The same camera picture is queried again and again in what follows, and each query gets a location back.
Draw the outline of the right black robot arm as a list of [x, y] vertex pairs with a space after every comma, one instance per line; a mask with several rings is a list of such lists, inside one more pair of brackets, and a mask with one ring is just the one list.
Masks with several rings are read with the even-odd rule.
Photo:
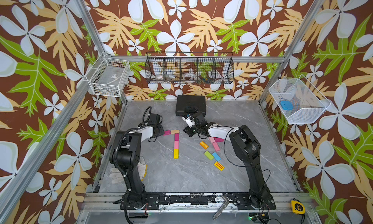
[[264, 170], [260, 165], [261, 145], [252, 131], [246, 126], [229, 127], [214, 122], [207, 122], [201, 112], [193, 115], [185, 113], [182, 119], [187, 127], [184, 132], [192, 137], [195, 134], [206, 137], [221, 138], [232, 144], [236, 157], [243, 165], [234, 166], [245, 168], [249, 178], [249, 205], [254, 208], [276, 209], [275, 201], [263, 176]]

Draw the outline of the orange block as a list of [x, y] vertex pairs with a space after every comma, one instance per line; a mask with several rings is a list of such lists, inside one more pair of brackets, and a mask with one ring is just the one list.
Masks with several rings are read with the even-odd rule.
[[203, 147], [204, 149], [208, 149], [209, 148], [209, 146], [205, 142], [203, 142], [203, 141], [200, 142], [200, 146]]

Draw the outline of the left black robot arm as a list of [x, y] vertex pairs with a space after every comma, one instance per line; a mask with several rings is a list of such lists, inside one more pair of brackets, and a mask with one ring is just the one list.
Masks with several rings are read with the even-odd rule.
[[126, 192], [122, 202], [125, 207], [142, 208], [146, 204], [145, 186], [138, 169], [141, 143], [164, 134], [162, 121], [161, 115], [151, 113], [137, 127], [115, 134], [109, 161], [124, 179]]

